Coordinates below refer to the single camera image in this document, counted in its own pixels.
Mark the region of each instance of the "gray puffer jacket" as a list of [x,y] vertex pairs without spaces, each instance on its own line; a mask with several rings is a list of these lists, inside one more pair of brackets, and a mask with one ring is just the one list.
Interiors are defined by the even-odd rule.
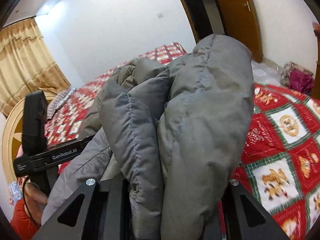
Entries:
[[210,35],[167,66],[140,58],[114,71],[60,175],[42,223],[88,178],[131,185],[137,239],[198,240],[240,160],[253,112],[251,52]]

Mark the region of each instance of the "christmas pattern quilt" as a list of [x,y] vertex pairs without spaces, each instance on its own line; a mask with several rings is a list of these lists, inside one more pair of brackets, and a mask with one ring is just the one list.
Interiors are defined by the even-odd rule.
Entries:
[[291,240],[320,214],[320,104],[297,91],[256,84],[238,179]]

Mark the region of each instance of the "door handle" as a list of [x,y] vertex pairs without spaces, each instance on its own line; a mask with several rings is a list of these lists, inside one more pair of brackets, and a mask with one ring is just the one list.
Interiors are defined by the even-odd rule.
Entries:
[[249,5],[248,1],[243,6],[246,6],[248,8],[249,12],[251,12],[250,5]]

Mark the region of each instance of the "pink cloth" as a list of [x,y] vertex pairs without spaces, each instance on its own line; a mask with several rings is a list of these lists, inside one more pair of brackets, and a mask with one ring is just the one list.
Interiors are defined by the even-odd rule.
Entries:
[[303,94],[311,94],[313,82],[314,80],[310,75],[299,70],[293,70],[290,73],[289,88]]
[[22,155],[23,155],[23,150],[22,150],[22,145],[20,145],[16,158],[21,157]]

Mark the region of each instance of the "beige curtain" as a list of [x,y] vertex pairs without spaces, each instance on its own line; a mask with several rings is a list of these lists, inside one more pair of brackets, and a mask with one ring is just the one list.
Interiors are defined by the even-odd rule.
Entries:
[[0,31],[0,111],[9,115],[28,93],[60,92],[70,86],[53,60],[34,18]]

